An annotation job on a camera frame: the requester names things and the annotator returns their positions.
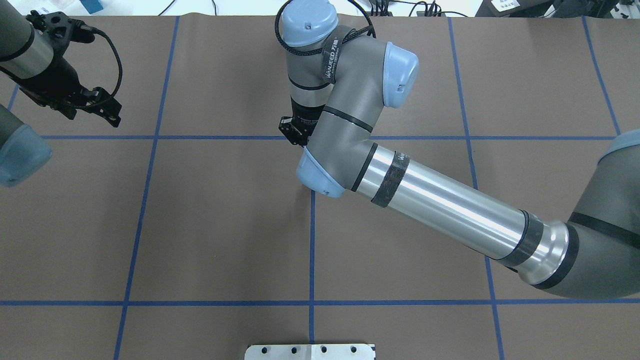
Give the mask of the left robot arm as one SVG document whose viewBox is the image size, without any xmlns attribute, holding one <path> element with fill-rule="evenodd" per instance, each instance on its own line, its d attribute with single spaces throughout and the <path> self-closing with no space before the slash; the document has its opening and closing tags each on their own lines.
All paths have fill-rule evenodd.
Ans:
<svg viewBox="0 0 640 360">
<path fill-rule="evenodd" d="M 112 127 L 121 124 L 122 105 L 116 100 L 123 68 L 112 39 L 86 22 L 58 11 L 23 15 L 9 1 L 0 3 L 0 68 L 23 94 L 42 108 L 59 112 L 68 120 L 84 111 L 105 119 Z M 113 91 L 88 89 L 66 60 L 70 43 L 90 44 L 100 36 L 107 41 L 117 66 Z M 1 107 L 0 182 L 5 188 L 18 186 L 50 160 L 50 145 L 27 123 L 5 106 Z"/>
</svg>

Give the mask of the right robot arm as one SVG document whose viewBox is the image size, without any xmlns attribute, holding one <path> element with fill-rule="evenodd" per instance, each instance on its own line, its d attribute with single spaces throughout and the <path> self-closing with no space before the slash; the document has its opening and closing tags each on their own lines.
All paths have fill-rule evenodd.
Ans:
<svg viewBox="0 0 640 360">
<path fill-rule="evenodd" d="M 304 186 L 329 198 L 361 194 L 554 296 L 639 292 L 638 130 L 613 139 L 567 221 L 544 221 L 372 141 L 382 109 L 401 107 L 419 73 L 418 57 L 377 39 L 372 22 L 357 30 L 339 23 L 328 0 L 288 0 L 274 33 L 292 107 L 278 128 L 302 147 Z"/>
</svg>

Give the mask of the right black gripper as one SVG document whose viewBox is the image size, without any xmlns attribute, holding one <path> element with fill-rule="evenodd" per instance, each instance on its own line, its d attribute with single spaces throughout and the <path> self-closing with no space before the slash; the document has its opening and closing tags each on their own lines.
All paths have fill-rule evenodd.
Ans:
<svg viewBox="0 0 640 360">
<path fill-rule="evenodd" d="M 318 123 L 325 104 L 308 106 L 290 99 L 292 115 L 283 116 L 279 121 L 279 131 L 294 146 L 307 146 L 310 136 Z"/>
</svg>

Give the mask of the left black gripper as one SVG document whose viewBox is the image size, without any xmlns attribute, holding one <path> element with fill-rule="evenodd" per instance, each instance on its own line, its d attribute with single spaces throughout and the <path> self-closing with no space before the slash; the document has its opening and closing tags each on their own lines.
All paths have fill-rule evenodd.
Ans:
<svg viewBox="0 0 640 360">
<path fill-rule="evenodd" d="M 121 103 L 115 98 L 122 84 L 122 70 L 114 91 L 108 92 L 100 86 L 87 89 L 78 80 L 74 71 L 61 73 L 41 73 L 20 80 L 20 90 L 39 107 L 59 112 L 68 120 L 74 120 L 78 110 L 94 114 L 107 121 L 112 127 L 121 125 Z"/>
</svg>

